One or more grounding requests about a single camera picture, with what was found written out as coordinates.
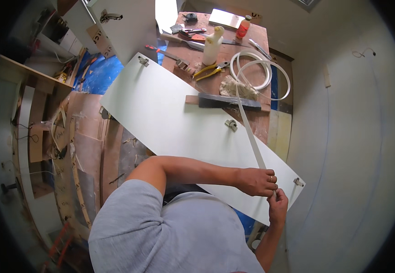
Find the man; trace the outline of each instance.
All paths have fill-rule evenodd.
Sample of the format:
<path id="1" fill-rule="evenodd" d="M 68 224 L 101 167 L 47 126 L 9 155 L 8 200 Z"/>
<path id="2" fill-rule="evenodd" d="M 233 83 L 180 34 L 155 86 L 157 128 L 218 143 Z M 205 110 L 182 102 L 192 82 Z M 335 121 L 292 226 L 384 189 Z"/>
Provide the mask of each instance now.
<path id="1" fill-rule="evenodd" d="M 216 184 L 266 196 L 271 225 L 255 255 L 233 209 L 216 197 L 187 192 L 166 206 L 166 182 Z M 281 236 L 288 199 L 271 169 L 219 167 L 152 156 L 106 200 L 91 228 L 96 272 L 267 272 Z"/>

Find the man's arm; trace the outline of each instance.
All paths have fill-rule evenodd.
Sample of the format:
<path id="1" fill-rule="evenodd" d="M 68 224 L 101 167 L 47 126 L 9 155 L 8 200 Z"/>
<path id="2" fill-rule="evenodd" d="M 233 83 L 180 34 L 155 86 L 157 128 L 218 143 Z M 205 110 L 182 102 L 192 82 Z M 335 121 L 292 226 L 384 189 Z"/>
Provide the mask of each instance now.
<path id="1" fill-rule="evenodd" d="M 126 178 L 143 180 L 164 196 L 166 181 L 181 184 L 233 186 L 251 196 L 269 197 L 278 186 L 271 169 L 221 167 L 199 160 L 176 156 L 151 156 Z"/>
<path id="2" fill-rule="evenodd" d="M 268 272 L 271 268 L 278 241 L 284 229 L 288 198 L 282 189 L 277 189 L 276 194 L 269 197 L 267 201 L 269 202 L 269 221 L 271 225 L 255 250 L 256 259 L 265 272 Z"/>

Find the chisel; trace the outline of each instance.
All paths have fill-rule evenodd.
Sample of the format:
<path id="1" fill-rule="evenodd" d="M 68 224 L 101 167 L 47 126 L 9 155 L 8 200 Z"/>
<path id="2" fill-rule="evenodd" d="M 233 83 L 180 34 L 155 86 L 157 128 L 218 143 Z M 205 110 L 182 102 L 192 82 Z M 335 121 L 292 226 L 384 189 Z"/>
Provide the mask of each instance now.
<path id="1" fill-rule="evenodd" d="M 197 50 L 200 50 L 200 51 L 204 51 L 204 46 L 205 45 L 201 44 L 201 43 L 198 43 L 198 42 L 195 42 L 195 41 L 186 41 L 186 40 L 183 40 L 183 39 L 178 38 L 176 36 L 168 35 L 168 34 L 164 34 L 164 33 L 160 34 L 160 39 L 161 40 L 166 40 L 166 41 L 174 41 L 174 42 L 177 42 L 177 43 L 184 42 L 191 48 L 194 48 L 194 49 L 197 49 Z"/>
<path id="2" fill-rule="evenodd" d="M 169 57 L 169 58 L 172 58 L 172 59 L 174 59 L 174 60 L 181 60 L 183 63 L 187 64 L 188 66 L 190 65 L 190 62 L 189 62 L 189 61 L 184 60 L 184 59 L 182 59 L 182 58 L 180 58 L 180 57 L 177 57 L 177 56 L 175 56 L 175 55 L 173 55 L 173 54 L 170 54 L 169 52 L 165 52 L 165 51 L 163 51 L 163 50 L 161 50 L 161 49 L 159 49 L 159 48 L 156 48 L 156 47 L 154 47 L 154 46 L 152 46 L 152 45 L 146 45 L 145 48 L 146 48 L 147 50 L 150 50 L 150 51 L 155 51 L 156 53 L 164 54 L 165 56 L 167 56 L 167 57 Z"/>
<path id="3" fill-rule="evenodd" d="M 264 51 L 264 49 L 259 45 L 259 44 L 257 44 L 257 43 L 255 43 L 252 39 L 249 39 L 249 41 L 251 42 L 251 43 L 253 43 L 253 45 L 266 57 L 266 58 L 268 58 L 270 61 L 272 60 L 272 57 L 269 55 L 269 54 L 267 54 L 265 51 Z"/>

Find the wooden workbench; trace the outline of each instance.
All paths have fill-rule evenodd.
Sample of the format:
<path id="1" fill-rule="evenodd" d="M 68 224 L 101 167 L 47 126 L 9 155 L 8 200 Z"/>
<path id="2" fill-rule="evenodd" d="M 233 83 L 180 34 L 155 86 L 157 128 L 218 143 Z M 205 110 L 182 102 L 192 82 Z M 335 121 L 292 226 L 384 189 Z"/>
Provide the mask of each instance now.
<path id="1" fill-rule="evenodd" d="M 208 19 L 210 18 L 210 14 L 196 13 L 198 21 L 192 24 L 188 24 L 184 21 L 183 14 L 186 14 L 186 12 L 180 12 L 178 14 L 178 19 L 176 21 L 176 24 L 184 24 L 186 28 L 206 28 L 207 29 L 206 34 L 213 33 L 214 27 L 217 26 L 210 24 L 208 22 Z M 235 38 L 235 31 L 236 29 L 234 28 L 225 27 L 225 33 L 223 34 L 223 38 L 233 40 Z M 242 44 L 252 48 L 253 45 L 250 44 L 249 39 L 254 40 L 267 53 L 269 53 L 266 28 L 251 24 L 246 36 L 244 36 L 243 38 Z M 246 47 L 244 46 L 222 44 L 220 48 L 220 52 L 218 54 L 217 63 L 223 61 L 230 61 L 235 53 L 240 52 L 245 48 Z M 204 67 L 204 65 L 201 63 L 204 53 L 202 51 L 191 49 L 185 43 L 169 42 L 166 51 L 189 61 L 190 66 L 192 68 L 194 67 L 197 71 L 200 69 L 200 66 Z M 245 63 L 248 63 L 253 60 L 254 59 L 250 57 L 243 56 L 240 58 L 240 66 L 243 66 Z M 177 75 L 180 79 L 184 80 L 186 83 L 194 87 L 199 92 L 205 92 L 208 94 L 215 94 L 215 95 L 219 95 L 220 83 L 225 78 L 225 76 L 229 75 L 229 68 L 227 68 L 225 69 L 224 72 L 222 71 L 221 73 L 217 73 L 216 75 L 213 75 L 209 78 L 195 82 L 190 78 L 189 74 L 175 67 L 175 60 L 171 58 L 165 57 L 162 61 L 162 66 L 165 69 L 172 72 L 173 74 Z M 244 70 L 244 75 L 249 80 L 249 82 L 254 86 L 262 84 L 265 80 L 265 73 L 263 67 L 259 64 L 246 68 Z M 271 85 L 269 84 L 265 89 L 260 90 L 260 92 L 262 92 L 267 97 L 270 97 Z M 259 96 L 258 100 L 261 103 L 270 104 L 270 100 L 264 98 L 263 96 Z M 238 111 L 226 110 L 226 112 L 243 124 L 242 118 Z M 246 111 L 246 115 L 248 117 L 252 132 L 262 142 L 267 144 L 267 134 L 269 131 L 269 113 Z"/>

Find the finger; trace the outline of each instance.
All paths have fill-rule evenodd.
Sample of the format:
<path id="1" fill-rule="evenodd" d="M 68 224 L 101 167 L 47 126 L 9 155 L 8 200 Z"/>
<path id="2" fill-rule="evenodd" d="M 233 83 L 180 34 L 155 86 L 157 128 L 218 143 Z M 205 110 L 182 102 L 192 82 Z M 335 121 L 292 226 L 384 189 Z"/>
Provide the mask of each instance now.
<path id="1" fill-rule="evenodd" d="M 275 183 L 266 183 L 266 189 L 268 190 L 277 190 L 278 185 Z"/>
<path id="2" fill-rule="evenodd" d="M 267 175 L 275 175 L 275 172 L 272 169 L 267 169 L 266 174 Z"/>
<path id="3" fill-rule="evenodd" d="M 278 200 L 287 199 L 287 196 L 282 189 L 277 189 L 276 193 Z"/>
<path id="4" fill-rule="evenodd" d="M 274 175 L 271 175 L 267 178 L 267 182 L 277 183 L 278 178 Z"/>
<path id="5" fill-rule="evenodd" d="M 269 198 L 267 199 L 267 201 L 269 201 L 270 205 L 275 204 L 277 202 L 276 199 L 277 195 L 273 193 L 273 190 L 268 190 L 268 191 L 271 191 L 272 193 L 269 194 Z"/>
<path id="6" fill-rule="evenodd" d="M 267 202 L 270 202 L 270 198 L 272 198 L 273 195 L 274 195 L 273 190 L 269 190 L 269 189 L 263 190 L 263 196 L 267 197 Z"/>

